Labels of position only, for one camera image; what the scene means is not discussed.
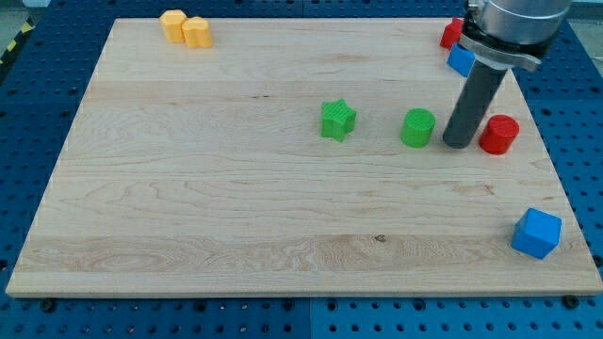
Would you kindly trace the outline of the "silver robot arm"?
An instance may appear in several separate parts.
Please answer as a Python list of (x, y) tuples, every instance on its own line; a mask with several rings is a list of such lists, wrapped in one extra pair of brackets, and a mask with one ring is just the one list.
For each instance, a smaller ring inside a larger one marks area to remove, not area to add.
[(453, 149), (469, 145), (509, 69), (535, 72), (558, 36), (571, 0), (467, 0), (460, 46), (474, 64), (443, 133)]

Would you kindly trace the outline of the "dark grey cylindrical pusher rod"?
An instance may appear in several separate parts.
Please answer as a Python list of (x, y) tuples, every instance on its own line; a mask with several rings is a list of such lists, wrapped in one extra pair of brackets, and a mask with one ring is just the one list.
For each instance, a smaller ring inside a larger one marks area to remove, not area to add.
[(443, 141), (450, 148), (469, 145), (506, 72), (478, 60), (474, 62), (443, 134)]

